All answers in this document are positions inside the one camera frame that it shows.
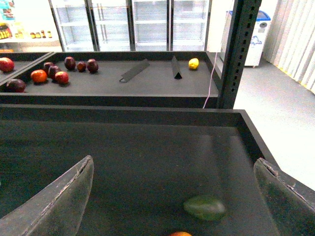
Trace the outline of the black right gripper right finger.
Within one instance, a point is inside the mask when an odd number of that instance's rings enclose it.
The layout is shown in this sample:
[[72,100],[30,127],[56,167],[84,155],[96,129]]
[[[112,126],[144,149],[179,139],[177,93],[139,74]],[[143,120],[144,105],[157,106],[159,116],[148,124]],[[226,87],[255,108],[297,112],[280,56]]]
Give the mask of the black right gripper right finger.
[[315,234],[315,191],[260,158],[254,176],[280,236]]

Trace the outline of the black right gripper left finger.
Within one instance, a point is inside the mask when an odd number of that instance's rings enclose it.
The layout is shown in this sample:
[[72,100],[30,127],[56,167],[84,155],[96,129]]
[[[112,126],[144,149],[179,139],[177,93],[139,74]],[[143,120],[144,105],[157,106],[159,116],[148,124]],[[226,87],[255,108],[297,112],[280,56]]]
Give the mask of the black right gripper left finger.
[[86,156],[1,218],[2,236],[74,236],[91,193],[94,161]]

